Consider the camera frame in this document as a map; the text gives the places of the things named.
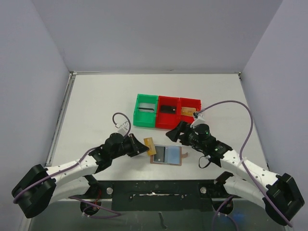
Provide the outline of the red double plastic bin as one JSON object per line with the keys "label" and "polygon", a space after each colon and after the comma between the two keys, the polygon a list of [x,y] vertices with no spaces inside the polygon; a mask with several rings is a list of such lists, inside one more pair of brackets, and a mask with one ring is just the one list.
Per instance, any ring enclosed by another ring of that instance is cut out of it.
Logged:
{"label": "red double plastic bin", "polygon": [[[176,106],[177,110],[175,114],[166,114],[160,112],[161,105]],[[173,129],[180,121],[192,123],[193,117],[182,116],[181,107],[193,107],[197,111],[201,110],[201,100],[191,98],[178,98],[169,96],[158,96],[158,105],[156,113],[155,127],[161,129]]]}

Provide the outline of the tan leather card holder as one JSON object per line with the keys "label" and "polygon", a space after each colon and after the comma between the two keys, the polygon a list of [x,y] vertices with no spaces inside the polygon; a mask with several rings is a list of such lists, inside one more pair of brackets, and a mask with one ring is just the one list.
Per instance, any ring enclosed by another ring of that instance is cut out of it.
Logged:
{"label": "tan leather card holder", "polygon": [[180,146],[165,146],[165,161],[163,163],[157,163],[153,161],[154,155],[150,157],[151,164],[170,165],[170,166],[181,166],[182,160],[188,157],[188,153],[182,152]]}

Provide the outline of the green plastic bin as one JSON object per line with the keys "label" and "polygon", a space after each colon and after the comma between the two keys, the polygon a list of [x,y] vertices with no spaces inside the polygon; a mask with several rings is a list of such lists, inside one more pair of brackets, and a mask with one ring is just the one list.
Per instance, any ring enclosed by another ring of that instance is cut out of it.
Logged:
{"label": "green plastic bin", "polygon": [[[138,110],[139,103],[155,103],[155,111],[153,113],[141,112]],[[133,125],[137,127],[154,128],[156,121],[158,105],[158,95],[138,94],[133,113]]]}

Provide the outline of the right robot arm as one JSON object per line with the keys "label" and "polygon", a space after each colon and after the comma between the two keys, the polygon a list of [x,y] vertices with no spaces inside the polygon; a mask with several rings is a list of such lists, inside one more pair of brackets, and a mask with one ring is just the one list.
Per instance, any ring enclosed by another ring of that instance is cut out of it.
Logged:
{"label": "right robot arm", "polygon": [[207,124],[192,126],[181,121],[166,136],[201,152],[209,162],[224,169],[214,185],[218,196],[231,194],[244,198],[265,209],[268,216],[282,226],[290,226],[292,218],[305,204],[292,176],[270,172],[242,158],[229,145],[212,136]]}

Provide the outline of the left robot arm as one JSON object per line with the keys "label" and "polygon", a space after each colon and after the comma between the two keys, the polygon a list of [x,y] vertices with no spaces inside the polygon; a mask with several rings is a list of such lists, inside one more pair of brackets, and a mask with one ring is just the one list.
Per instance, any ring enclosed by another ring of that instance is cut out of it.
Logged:
{"label": "left robot arm", "polygon": [[78,160],[53,167],[31,167],[12,190],[13,203],[20,206],[26,218],[33,218],[58,200],[75,195],[92,198],[98,192],[94,174],[106,170],[118,157],[134,157],[148,150],[132,133],[125,137],[113,133]]}

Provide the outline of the gold card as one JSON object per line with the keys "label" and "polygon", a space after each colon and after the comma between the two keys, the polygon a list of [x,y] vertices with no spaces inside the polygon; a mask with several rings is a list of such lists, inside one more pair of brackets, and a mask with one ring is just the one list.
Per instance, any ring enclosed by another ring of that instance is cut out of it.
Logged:
{"label": "gold card", "polygon": [[144,145],[149,148],[147,151],[148,156],[152,156],[156,154],[155,144],[152,137],[144,138]]}
{"label": "gold card", "polygon": [[197,112],[196,108],[193,107],[181,107],[181,115],[193,117],[193,114]]}

